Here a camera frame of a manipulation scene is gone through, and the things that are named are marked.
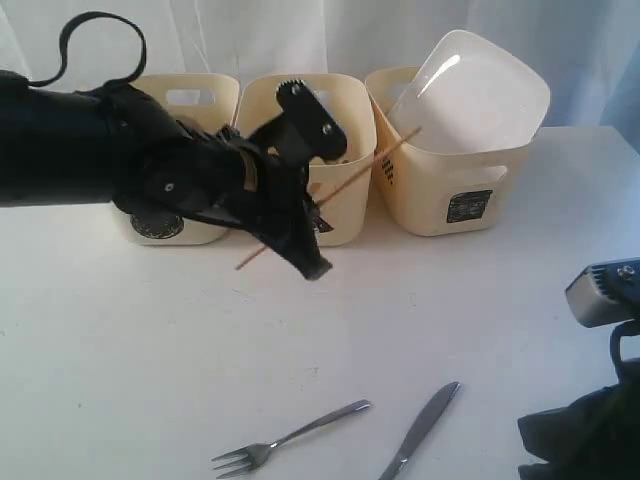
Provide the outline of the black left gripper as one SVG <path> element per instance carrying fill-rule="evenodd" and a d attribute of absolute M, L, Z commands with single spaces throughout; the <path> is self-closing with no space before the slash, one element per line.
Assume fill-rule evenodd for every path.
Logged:
<path fill-rule="evenodd" d="M 247 232 L 305 280 L 319 280 L 333 265 L 320 253 L 312 227 L 328 233 L 330 224 L 307 191 L 310 163 L 289 167 L 249 136 L 230 126 L 210 134 L 177 119 L 155 131 L 111 132 L 109 198 L 129 215 L 172 213 Z"/>

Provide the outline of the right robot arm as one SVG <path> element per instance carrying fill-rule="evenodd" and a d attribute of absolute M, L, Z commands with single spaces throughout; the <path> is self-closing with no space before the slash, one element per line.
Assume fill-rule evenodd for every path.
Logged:
<path fill-rule="evenodd" d="M 637 479 L 639 384 L 623 382 L 571 404 L 518 420 L 523 446 L 538 463 L 522 479 Z"/>

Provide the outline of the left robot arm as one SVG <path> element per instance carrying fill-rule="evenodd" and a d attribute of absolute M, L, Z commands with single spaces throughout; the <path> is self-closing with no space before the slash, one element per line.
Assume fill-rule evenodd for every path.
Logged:
<path fill-rule="evenodd" d="M 280 113 L 250 135 L 208 133 L 129 84 L 59 93 L 5 71 L 1 203 L 113 203 L 242 230 L 319 279 L 331 264 L 314 232 L 309 165 L 340 157 L 346 137 L 302 80 L 282 82 L 275 98 Z"/>

